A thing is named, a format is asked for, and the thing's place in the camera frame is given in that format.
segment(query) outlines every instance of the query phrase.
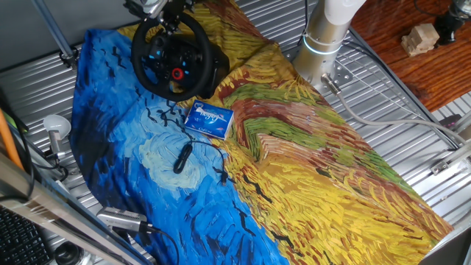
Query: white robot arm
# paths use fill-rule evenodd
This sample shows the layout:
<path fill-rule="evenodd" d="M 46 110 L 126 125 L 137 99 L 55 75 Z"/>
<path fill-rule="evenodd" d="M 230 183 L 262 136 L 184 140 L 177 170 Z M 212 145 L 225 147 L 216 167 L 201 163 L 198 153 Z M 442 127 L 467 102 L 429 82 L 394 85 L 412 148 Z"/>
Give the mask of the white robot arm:
<path fill-rule="evenodd" d="M 302 47 L 293 65 L 319 89 L 321 76 L 333 74 L 333 63 L 353 16 L 365 0 L 319 0 L 302 37 Z"/>

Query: blue box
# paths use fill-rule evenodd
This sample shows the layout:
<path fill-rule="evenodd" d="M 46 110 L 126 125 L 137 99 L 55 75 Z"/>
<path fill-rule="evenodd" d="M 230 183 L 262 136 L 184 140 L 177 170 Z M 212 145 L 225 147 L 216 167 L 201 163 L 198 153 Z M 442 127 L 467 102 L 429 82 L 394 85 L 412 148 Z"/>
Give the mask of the blue box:
<path fill-rule="evenodd" d="M 195 100 L 186 117 L 185 126 L 190 130 L 226 140 L 233 120 L 232 110 Z"/>

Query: silver cylinder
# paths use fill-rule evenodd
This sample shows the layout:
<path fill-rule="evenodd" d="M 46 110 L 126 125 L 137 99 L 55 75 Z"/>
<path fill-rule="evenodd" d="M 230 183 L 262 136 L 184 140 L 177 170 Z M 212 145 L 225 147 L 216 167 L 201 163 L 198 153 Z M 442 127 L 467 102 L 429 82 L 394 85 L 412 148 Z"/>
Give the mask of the silver cylinder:
<path fill-rule="evenodd" d="M 309 18 L 300 52 L 293 61 L 297 72 L 315 88 L 323 84 L 323 74 L 334 75 L 333 63 L 342 41 L 347 34 L 350 21 L 334 25 L 325 16 L 325 0 L 319 0 Z"/>

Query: wood surface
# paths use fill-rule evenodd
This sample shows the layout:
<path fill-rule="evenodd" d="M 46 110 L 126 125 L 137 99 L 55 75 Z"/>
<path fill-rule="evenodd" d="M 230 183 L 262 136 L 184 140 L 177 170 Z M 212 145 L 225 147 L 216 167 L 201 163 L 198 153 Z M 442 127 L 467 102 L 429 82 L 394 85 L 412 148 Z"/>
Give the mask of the wood surface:
<path fill-rule="evenodd" d="M 418 0 L 430 13 L 445 13 L 451 1 Z M 352 26 L 392 71 L 429 109 L 435 111 L 471 91 L 471 23 L 456 33 L 457 41 L 408 57 L 401 37 L 435 18 L 414 8 L 412 0 L 366 0 Z"/>

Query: black keyboard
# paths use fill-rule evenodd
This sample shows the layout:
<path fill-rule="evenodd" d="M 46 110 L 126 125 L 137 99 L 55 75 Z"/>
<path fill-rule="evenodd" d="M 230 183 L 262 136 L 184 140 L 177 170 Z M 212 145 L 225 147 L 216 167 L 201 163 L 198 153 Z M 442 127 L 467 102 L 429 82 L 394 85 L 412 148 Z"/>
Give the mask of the black keyboard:
<path fill-rule="evenodd" d="M 28 219 L 0 206 L 0 264 L 48 264 L 52 253 L 44 239 Z"/>

